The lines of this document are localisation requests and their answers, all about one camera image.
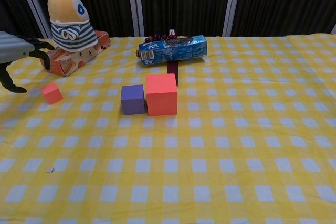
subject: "white curtain pole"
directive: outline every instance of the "white curtain pole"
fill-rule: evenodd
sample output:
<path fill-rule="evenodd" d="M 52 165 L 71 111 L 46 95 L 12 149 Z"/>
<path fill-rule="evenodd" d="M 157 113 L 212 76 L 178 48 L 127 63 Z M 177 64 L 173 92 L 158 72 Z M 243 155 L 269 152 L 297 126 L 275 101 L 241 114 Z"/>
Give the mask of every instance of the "white curtain pole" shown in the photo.
<path fill-rule="evenodd" d="M 38 0 L 27 0 L 31 11 L 35 17 L 36 23 L 44 38 L 52 38 L 50 24 L 44 15 L 41 5 Z"/>
<path fill-rule="evenodd" d="M 136 6 L 138 8 L 138 21 L 139 21 L 140 37 L 144 37 L 145 32 L 144 32 L 144 27 L 143 27 L 142 2 L 141 2 L 141 0 L 136 0 Z"/>
<path fill-rule="evenodd" d="M 131 3 L 134 36 L 139 37 L 140 33 L 138 24 L 137 3 L 135 0 L 130 0 L 130 3 Z"/>
<path fill-rule="evenodd" d="M 336 24 L 334 26 L 334 29 L 331 31 L 331 34 L 336 34 Z"/>
<path fill-rule="evenodd" d="M 238 0 L 227 0 L 222 36 L 230 36 Z"/>

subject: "small red cube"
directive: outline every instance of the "small red cube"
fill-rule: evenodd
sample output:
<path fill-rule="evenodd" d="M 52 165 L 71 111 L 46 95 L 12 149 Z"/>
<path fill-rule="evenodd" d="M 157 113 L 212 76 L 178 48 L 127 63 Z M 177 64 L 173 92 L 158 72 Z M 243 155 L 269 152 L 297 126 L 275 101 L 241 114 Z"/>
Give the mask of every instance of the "small red cube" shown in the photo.
<path fill-rule="evenodd" d="M 53 104 L 63 99 L 61 91 L 59 91 L 58 87 L 54 83 L 48 84 L 40 88 L 40 90 L 49 104 Z"/>

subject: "small debris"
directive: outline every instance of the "small debris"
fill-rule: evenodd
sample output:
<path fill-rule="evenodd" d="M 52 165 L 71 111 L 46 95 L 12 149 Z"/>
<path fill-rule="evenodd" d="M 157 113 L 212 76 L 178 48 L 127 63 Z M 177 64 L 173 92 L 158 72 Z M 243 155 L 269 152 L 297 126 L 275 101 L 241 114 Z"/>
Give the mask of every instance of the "small debris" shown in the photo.
<path fill-rule="evenodd" d="M 54 168 L 50 168 L 47 170 L 48 173 L 53 173 L 54 172 Z"/>

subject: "striped sweater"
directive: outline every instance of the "striped sweater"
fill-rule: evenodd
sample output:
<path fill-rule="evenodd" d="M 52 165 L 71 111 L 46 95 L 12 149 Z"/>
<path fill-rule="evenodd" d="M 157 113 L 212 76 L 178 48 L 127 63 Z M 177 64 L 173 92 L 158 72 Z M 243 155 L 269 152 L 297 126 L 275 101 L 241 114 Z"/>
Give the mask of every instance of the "striped sweater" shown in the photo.
<path fill-rule="evenodd" d="M 97 35 L 90 21 L 62 24 L 51 22 L 52 39 L 68 52 L 79 52 L 97 44 Z"/>

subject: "dark red block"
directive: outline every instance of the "dark red block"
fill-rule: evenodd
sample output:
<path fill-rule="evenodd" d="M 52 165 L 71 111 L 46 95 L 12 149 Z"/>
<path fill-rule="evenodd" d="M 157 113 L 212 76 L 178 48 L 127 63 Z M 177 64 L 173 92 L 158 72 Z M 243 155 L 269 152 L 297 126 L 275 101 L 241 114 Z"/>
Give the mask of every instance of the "dark red block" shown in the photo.
<path fill-rule="evenodd" d="M 178 75 L 179 75 L 178 61 L 167 62 L 167 73 L 173 73 L 175 75 L 176 86 L 178 86 Z"/>

